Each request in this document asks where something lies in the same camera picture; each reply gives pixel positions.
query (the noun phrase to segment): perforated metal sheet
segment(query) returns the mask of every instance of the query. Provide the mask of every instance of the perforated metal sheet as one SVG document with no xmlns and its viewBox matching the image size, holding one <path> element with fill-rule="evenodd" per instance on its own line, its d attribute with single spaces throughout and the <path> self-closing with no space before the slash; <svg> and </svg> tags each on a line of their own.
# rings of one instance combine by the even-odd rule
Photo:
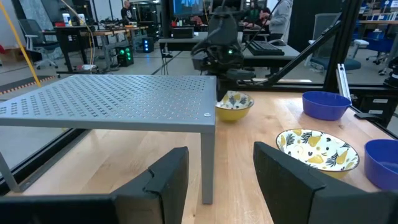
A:
<svg viewBox="0 0 398 224">
<path fill-rule="evenodd" d="M 0 104 L 0 125 L 213 132 L 216 78 L 74 75 Z"/>
</svg>

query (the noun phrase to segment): computer tower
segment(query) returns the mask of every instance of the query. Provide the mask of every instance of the computer tower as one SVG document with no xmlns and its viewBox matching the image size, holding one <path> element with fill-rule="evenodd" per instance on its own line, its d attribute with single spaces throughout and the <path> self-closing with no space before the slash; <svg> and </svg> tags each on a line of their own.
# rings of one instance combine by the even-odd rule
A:
<svg viewBox="0 0 398 224">
<path fill-rule="evenodd" d="M 118 64 L 121 67 L 128 67 L 134 64 L 131 45 L 127 47 L 116 47 L 116 53 L 118 54 Z"/>
<path fill-rule="evenodd" d="M 143 38 L 142 46 L 144 48 L 144 53 L 153 52 L 154 51 L 154 39 L 152 37 Z"/>
</svg>

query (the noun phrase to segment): metal table leg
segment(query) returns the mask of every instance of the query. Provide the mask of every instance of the metal table leg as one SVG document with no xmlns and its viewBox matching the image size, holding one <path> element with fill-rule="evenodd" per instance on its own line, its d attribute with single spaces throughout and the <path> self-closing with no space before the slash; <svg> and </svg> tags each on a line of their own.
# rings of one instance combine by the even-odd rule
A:
<svg viewBox="0 0 398 224">
<path fill-rule="evenodd" d="M 133 53 L 137 53 L 137 49 L 136 49 L 136 43 L 135 43 L 135 31 L 134 29 L 130 30 L 130 36 L 131 36 L 131 45 L 132 45 L 132 52 Z"/>
<path fill-rule="evenodd" d="M 200 134 L 201 150 L 201 200 L 204 204 L 213 203 L 215 133 Z"/>
<path fill-rule="evenodd" d="M 7 162 L 2 156 L 0 152 L 0 172 L 4 180 L 6 181 L 8 187 L 13 191 L 13 192 L 22 192 L 21 188 L 19 187 L 17 181 L 15 180 L 14 176 L 12 175 L 12 172 L 10 168 L 8 168 Z"/>
<path fill-rule="evenodd" d="M 106 69 L 110 69 L 111 68 L 111 56 L 109 55 L 109 50 L 106 48 L 106 46 L 109 44 L 107 36 L 101 35 L 101 42 L 102 42 L 102 49 L 103 49 L 104 56 L 105 56 Z"/>
</svg>

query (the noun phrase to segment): wooden table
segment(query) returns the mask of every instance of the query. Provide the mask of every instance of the wooden table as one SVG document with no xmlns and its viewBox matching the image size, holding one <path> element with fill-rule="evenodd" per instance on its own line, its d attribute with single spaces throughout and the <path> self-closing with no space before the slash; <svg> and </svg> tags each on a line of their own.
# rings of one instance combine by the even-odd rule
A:
<svg viewBox="0 0 398 224">
<path fill-rule="evenodd" d="M 126 27 L 126 28 L 119 29 L 119 30 L 114 30 L 114 31 L 97 30 L 97 31 L 93 32 L 93 35 L 95 37 L 97 37 L 97 36 L 102 36 L 102 35 L 107 36 L 107 35 L 113 35 L 113 34 L 125 34 L 125 33 L 129 32 L 129 31 L 132 31 L 132 30 L 141 30 L 141 29 L 146 29 L 146 28 L 148 28 L 148 27 Z M 88 36 L 89 33 L 88 32 L 81 32 L 81 35 L 82 36 Z"/>
<path fill-rule="evenodd" d="M 200 195 L 200 136 L 193 133 L 92 130 L 24 195 L 109 193 L 133 179 L 173 147 L 188 146 L 190 170 L 183 214 L 186 223 L 272 223 L 254 170 L 253 143 L 276 147 L 286 129 L 308 128 L 332 134 L 353 146 L 361 163 L 343 180 L 366 191 L 377 188 L 364 175 L 364 145 L 390 137 L 348 109 L 339 121 L 302 113 L 301 93 L 247 92 L 255 99 L 249 114 L 216 127 L 213 205 Z"/>
</svg>

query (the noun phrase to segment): bowl with leaf pattern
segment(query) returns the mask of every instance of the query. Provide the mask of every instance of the bowl with leaf pattern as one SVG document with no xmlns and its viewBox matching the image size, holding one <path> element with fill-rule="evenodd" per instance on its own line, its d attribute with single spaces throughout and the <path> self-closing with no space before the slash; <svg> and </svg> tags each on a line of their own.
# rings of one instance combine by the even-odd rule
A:
<svg viewBox="0 0 398 224">
<path fill-rule="evenodd" d="M 247 94 L 238 91 L 228 91 L 223 99 L 216 104 L 217 117 L 222 121 L 237 121 L 245 117 L 254 100 Z"/>
<path fill-rule="evenodd" d="M 277 136 L 276 144 L 282 152 L 337 179 L 359 164 L 358 153 L 347 142 L 321 131 L 287 130 Z"/>
</svg>

